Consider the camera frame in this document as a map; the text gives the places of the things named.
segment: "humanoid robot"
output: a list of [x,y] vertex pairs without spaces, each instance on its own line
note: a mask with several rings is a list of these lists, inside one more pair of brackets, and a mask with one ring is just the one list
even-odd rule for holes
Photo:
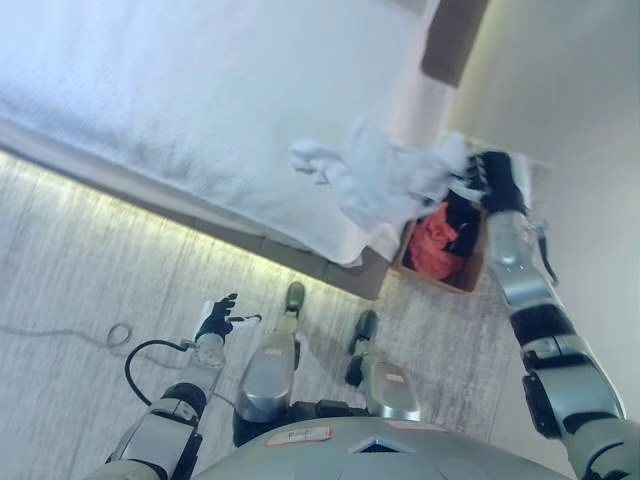
[[[488,265],[521,346],[527,371],[523,386],[536,429],[564,444],[580,479],[640,480],[640,427],[626,419],[614,387],[576,333],[548,276],[534,265],[522,172],[502,152],[485,152],[476,160],[486,185]],[[87,480],[191,478],[202,439],[198,421],[224,366],[234,299],[215,304],[190,345],[190,361],[178,383],[149,405],[108,463]],[[375,349],[378,318],[372,311],[357,322],[345,376],[349,384],[362,385],[366,408],[329,400],[291,405],[303,301],[304,287],[292,284],[284,314],[244,372],[234,414],[239,448],[197,478],[565,478],[484,442],[421,423],[410,380]]]

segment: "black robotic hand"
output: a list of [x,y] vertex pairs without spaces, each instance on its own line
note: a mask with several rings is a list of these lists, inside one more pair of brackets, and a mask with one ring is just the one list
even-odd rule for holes
[[517,211],[527,215],[527,206],[516,184],[512,159],[505,152],[483,152],[473,157],[486,183],[482,206],[489,215]]
[[238,294],[231,293],[213,305],[211,315],[202,322],[202,326],[196,334],[196,340],[205,333],[215,333],[224,340],[225,336],[231,333],[233,325],[227,317],[231,314],[231,309],[236,305],[236,298],[238,298]]

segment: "cardboard box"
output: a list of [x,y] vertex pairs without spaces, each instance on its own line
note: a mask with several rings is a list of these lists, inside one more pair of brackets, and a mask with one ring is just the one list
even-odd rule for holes
[[448,290],[450,292],[473,292],[473,290],[476,288],[476,284],[478,283],[480,272],[482,272],[484,255],[487,247],[487,222],[484,215],[480,220],[480,232],[478,234],[478,239],[476,240],[476,245],[473,249],[473,253],[466,259],[465,265],[462,270],[443,280],[436,280],[435,278],[419,273],[403,264],[404,255],[407,251],[407,246],[409,245],[409,239],[411,238],[411,234],[413,233],[413,229],[416,226],[416,223],[417,222],[414,220],[412,222],[409,222],[405,227],[404,233],[402,235],[402,244],[400,245],[398,255],[393,262],[393,269],[401,272],[403,275],[410,275],[425,282],[438,285],[439,287],[444,288],[445,290]]

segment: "robot leg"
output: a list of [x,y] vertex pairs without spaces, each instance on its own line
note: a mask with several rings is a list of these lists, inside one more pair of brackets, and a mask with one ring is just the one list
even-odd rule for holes
[[247,366],[235,403],[234,443],[243,444],[277,426],[291,400],[293,373],[299,357],[295,340],[298,315],[304,302],[304,286],[289,286],[285,311],[276,328],[263,340]]
[[353,358],[345,380],[355,387],[363,384],[371,415],[419,421],[420,402],[404,371],[373,348],[377,328],[378,316],[374,311],[360,316],[349,345]]

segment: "red cloth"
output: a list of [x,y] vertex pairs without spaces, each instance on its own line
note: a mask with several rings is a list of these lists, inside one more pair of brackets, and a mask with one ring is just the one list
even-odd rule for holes
[[445,250],[456,238],[458,232],[447,223],[445,202],[416,224],[411,233],[408,249],[414,270],[436,280],[459,272],[464,266],[464,258]]

